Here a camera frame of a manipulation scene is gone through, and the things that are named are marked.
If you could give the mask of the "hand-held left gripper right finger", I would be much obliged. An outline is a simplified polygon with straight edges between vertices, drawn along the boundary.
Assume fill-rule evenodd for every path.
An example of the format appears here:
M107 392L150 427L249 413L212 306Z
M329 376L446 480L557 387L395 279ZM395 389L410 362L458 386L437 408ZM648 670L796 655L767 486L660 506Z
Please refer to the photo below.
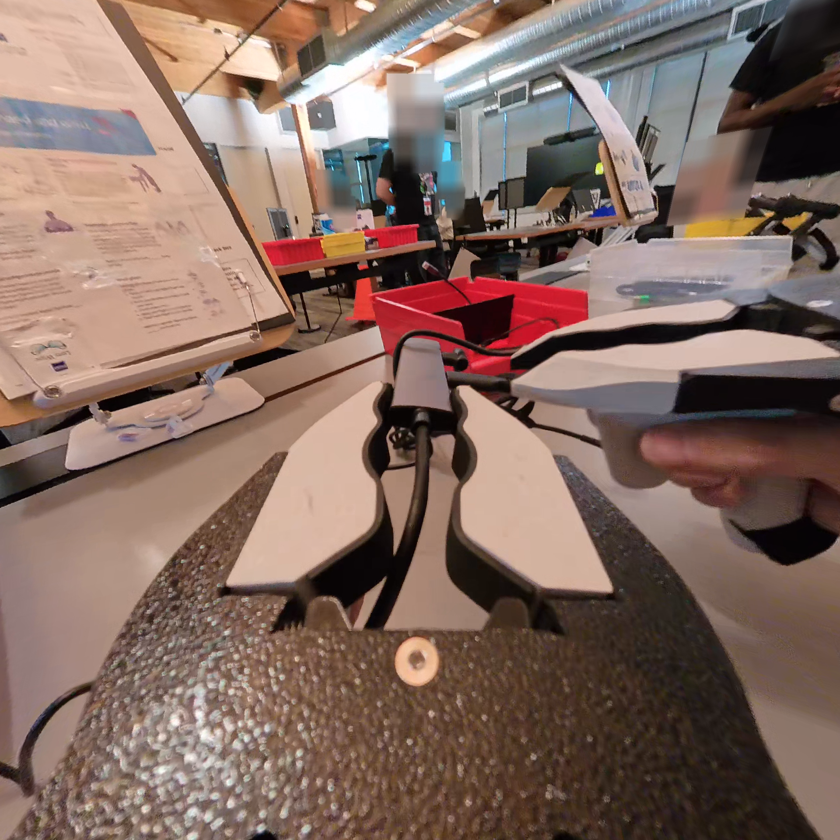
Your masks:
M516 599L536 613L546 602L605 600L614 586L550 448L466 385L455 388L446 568L490 613Z

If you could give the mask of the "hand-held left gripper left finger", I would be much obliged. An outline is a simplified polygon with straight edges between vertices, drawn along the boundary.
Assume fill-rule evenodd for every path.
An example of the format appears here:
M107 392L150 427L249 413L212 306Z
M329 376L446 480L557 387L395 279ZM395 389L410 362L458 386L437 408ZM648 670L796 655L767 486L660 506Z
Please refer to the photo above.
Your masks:
M394 536L382 475L393 388L374 382L321 417L287 451L226 590L330 596L349 607L392 561Z

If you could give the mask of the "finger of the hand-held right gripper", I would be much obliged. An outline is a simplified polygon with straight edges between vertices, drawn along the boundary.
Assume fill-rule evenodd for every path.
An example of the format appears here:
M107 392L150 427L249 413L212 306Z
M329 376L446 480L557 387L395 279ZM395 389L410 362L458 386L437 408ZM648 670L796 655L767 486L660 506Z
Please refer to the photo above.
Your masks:
M586 411L616 483L652 489L639 438L651 427L713 419L829 416L838 350L802 337L697 337L555 354L512 381L529 402Z
M724 299L626 310L548 332L516 351L510 367L530 371L562 352L678 343L756 324L753 305Z

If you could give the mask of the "grey usb hub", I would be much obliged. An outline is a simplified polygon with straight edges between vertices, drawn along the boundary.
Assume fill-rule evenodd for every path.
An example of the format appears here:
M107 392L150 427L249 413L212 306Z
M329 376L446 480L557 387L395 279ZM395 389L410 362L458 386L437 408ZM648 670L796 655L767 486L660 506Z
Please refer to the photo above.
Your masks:
M391 425L414 430L426 424L432 433L454 431L455 410L439 344L432 339L409 338L394 362Z

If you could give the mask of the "person's right hand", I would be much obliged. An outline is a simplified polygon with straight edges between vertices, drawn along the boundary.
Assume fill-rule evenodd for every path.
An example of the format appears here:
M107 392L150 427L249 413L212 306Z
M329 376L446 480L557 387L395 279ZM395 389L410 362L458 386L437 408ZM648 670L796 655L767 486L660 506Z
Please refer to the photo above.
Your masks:
M648 430L644 460L701 504L733 509L751 483L785 478L809 484L809 516L838 532L839 426L821 417L718 419Z

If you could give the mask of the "black flat device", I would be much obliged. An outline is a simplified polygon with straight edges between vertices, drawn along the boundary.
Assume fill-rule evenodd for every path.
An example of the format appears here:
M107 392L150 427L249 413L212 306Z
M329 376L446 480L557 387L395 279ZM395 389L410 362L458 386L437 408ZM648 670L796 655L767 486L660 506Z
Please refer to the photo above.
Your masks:
M630 301L632 306L644 308L719 298L731 286L730 278L657 278L619 285L615 293L619 298Z

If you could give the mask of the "clear plastic container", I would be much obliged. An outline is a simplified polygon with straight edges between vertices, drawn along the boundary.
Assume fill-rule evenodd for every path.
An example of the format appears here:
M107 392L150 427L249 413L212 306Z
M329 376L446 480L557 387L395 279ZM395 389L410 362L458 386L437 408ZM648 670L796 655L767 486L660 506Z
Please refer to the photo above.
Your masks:
M730 278L729 291L713 298L718 299L733 291L763 288L784 280L792 265L791 239L777 235L658 238L644 244L632 240L601 247L589 256L589 316L636 308L615 293L617 286L635 280Z

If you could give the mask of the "black bin divider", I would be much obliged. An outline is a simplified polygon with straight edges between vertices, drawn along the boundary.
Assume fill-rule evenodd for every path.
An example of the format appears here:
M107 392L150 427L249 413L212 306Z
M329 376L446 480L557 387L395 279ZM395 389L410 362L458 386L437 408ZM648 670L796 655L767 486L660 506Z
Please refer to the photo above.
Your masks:
M435 315L459 323L463 328L465 340L489 346L510 334L515 299L512 294L492 297L438 311Z

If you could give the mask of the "large black monitor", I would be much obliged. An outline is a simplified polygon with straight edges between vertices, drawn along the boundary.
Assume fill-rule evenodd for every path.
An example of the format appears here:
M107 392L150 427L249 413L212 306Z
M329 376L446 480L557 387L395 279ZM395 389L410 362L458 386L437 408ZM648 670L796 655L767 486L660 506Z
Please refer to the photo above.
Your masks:
M542 144L527 149L524 182L525 206L536 206L554 187L572 190L607 191L604 167L599 153L601 135L555 145Z

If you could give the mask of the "wooden top desk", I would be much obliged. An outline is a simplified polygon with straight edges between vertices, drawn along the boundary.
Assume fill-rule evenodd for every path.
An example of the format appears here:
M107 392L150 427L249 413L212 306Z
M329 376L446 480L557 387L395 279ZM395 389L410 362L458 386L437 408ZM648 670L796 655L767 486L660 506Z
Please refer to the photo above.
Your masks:
M384 274L403 272L413 281L421 282L417 254L434 249L428 240L391 248L377 248L353 255L322 258L273 266L272 269L291 299L292 310L297 312L301 297L309 292L331 287L353 285L360 279L383 277Z

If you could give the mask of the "black equipment frame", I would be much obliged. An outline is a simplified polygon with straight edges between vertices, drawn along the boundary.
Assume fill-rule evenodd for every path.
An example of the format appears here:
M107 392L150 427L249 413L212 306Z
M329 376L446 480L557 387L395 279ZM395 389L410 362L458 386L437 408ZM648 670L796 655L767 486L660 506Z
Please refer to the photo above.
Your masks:
M839 256L834 242L822 230L821 224L839 217L839 205L817 202L791 194L772 198L758 195L750 198L747 217L759 223L749 237L777 235L791 239L793 262L811 255L821 271L838 267Z

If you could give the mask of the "silver ventilation duct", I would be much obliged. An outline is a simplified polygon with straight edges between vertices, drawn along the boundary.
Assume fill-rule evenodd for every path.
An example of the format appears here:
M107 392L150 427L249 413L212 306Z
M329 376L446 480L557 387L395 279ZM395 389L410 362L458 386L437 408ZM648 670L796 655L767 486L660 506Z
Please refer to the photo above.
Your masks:
M556 2L503 29L460 47L429 67L451 88L511 61L530 60L546 49L590 51L622 40L657 35L743 5L743 1Z

